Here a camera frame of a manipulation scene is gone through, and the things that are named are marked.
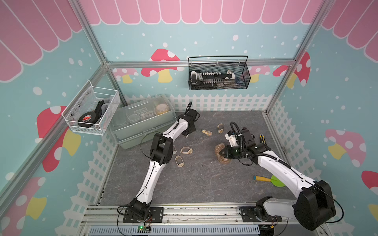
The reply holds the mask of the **cream watch front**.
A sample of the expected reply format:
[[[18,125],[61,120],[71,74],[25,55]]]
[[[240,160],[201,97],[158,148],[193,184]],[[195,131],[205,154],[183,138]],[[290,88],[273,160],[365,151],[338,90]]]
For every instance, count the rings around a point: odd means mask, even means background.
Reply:
[[[175,156],[175,162],[176,162],[176,165],[179,168],[184,167],[184,165],[185,165],[184,160],[183,160],[183,158],[180,155],[176,155]]]

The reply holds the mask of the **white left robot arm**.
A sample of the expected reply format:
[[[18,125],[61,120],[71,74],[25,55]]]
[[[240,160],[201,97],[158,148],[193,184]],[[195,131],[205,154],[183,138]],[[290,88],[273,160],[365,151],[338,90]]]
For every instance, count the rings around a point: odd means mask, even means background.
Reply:
[[[176,122],[167,131],[158,132],[153,137],[148,172],[137,196],[129,204],[129,210],[140,221],[145,221],[150,215],[149,208],[153,192],[163,168],[172,158],[174,141],[180,135],[187,136],[196,131],[195,122],[199,119],[200,114],[191,106],[190,102],[185,112],[177,117]]]

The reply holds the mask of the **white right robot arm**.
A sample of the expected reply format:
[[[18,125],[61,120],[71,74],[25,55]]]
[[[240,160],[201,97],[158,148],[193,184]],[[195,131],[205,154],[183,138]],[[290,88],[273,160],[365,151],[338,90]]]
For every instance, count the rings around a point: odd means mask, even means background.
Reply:
[[[315,181],[292,168],[278,157],[265,143],[256,143],[246,129],[231,130],[225,138],[229,144],[220,151],[226,159],[243,158],[268,170],[295,196],[295,200],[264,197],[256,202],[248,216],[260,222],[275,216],[297,220],[304,228],[313,231],[336,215],[331,187],[325,181]]]

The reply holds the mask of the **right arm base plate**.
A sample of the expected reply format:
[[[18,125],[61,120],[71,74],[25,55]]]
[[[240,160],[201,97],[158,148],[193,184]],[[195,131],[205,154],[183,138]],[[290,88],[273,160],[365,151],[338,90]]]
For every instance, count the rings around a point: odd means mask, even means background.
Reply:
[[[271,216],[263,212],[256,206],[241,206],[238,210],[239,215],[242,217],[244,223],[246,222],[267,222],[275,223],[282,222],[281,216]]]

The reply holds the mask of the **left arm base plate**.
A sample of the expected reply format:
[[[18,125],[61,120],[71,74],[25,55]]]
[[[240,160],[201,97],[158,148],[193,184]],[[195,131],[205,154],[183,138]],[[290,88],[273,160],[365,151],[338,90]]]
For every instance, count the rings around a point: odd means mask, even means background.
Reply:
[[[148,207],[142,211],[126,208],[123,223],[162,223],[164,208]]]

